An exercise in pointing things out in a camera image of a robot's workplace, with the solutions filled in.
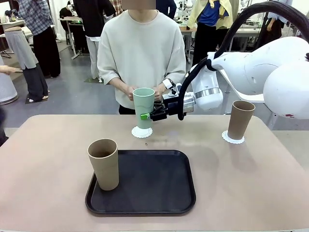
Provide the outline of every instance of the white coaster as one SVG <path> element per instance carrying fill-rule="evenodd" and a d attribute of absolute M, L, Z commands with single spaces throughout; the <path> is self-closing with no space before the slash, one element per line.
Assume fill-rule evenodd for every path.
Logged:
<path fill-rule="evenodd" d="M 141 129 L 139 127 L 135 127 L 132 129 L 132 135 L 134 137 L 143 139 L 149 137 L 153 133 L 153 129 Z"/>
<path fill-rule="evenodd" d="M 231 144 L 241 144 L 241 143 L 243 143 L 243 142 L 245 141 L 245 137 L 243 137 L 242 139 L 239 139 L 239 140 L 231 139 L 231 138 L 227 135 L 227 130 L 224 131 L 224 132 L 222 133 L 222 138 L 223 138 L 225 141 L 227 141 L 227 142 L 229 142 L 229 143 L 231 143 Z"/>

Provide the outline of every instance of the person in yellow jacket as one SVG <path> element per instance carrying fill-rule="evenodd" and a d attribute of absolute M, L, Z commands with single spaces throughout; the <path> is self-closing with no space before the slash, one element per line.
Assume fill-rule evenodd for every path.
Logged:
<path fill-rule="evenodd" d="M 196 0 L 187 26 L 197 22 L 193 65 L 198 64 L 221 45 L 233 24 L 232 6 L 229 0 Z"/>

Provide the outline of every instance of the white sweatshirt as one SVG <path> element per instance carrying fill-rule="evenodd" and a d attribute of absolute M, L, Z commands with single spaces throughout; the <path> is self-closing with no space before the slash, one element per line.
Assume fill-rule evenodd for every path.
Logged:
<path fill-rule="evenodd" d="M 123 12 L 104 26 L 98 69 L 105 84 L 117 77 L 136 87 L 157 87 L 165 78 L 181 82 L 186 59 L 178 24 L 162 13 L 149 23 L 139 23 Z M 125 93 L 116 89 L 115 95 L 120 105 L 134 109 Z"/>

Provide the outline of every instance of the white pants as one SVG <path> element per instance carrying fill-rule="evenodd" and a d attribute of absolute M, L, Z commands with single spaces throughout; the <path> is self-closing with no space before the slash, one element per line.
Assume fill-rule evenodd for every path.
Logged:
<path fill-rule="evenodd" d="M 98 77 L 98 44 L 99 42 L 91 41 L 90 38 L 87 37 L 87 45 L 91 60 L 91 75 L 93 79 Z"/>

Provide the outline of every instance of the tray rim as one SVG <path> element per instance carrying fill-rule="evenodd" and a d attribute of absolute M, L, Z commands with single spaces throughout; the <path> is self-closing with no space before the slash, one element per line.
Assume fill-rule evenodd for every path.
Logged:
<path fill-rule="evenodd" d="M 195 188 L 194 188 L 194 182 L 193 182 L 193 178 L 192 178 L 192 172 L 191 172 L 189 158 L 183 152 L 181 152 L 179 150 L 171 149 L 171 150 L 118 150 L 118 153 L 125 153 L 125 152 L 130 152 L 130 151 L 139 151 L 139 152 L 142 152 L 142 151 L 147 151 L 147 152 L 149 152 L 149 151 L 169 151 L 169 152 L 170 151 L 176 151 L 180 154 L 180 156 L 183 156 L 184 162 L 185 162 L 185 165 L 186 165 L 187 174 L 188 174 L 187 176 L 188 176 L 189 188 L 190 188 L 190 193 L 191 193 L 191 203 L 188 205 L 187 208 L 185 208 L 184 210 L 178 211 L 178 212 L 142 212 L 142 213 L 141 212 L 113 212 L 113 213 L 100 213 L 97 210 L 95 210 L 90 204 L 90 202 L 91 202 L 90 195 L 92 195 L 92 194 L 89 194 L 89 193 L 93 192 L 94 187 L 95 187 L 96 182 L 97 182 L 96 174 L 93 172 L 93 175 L 91 177 L 91 181 L 90 181 L 87 193 L 86 193 L 86 197 L 85 197 L 86 207 L 91 213 L 96 214 L 96 215 L 100 215 L 100 216 L 121 216 L 121 215 L 133 215 L 133 216 L 138 216 L 138 215 L 141 215 L 141 216 L 160 216 L 160 215 L 173 216 L 174 215 L 174 216 L 178 216 L 178 215 L 182 215 L 182 214 L 189 212 L 193 208 L 193 206 L 196 203 L 197 196 L 196 196 L 196 192 L 195 192 Z"/>

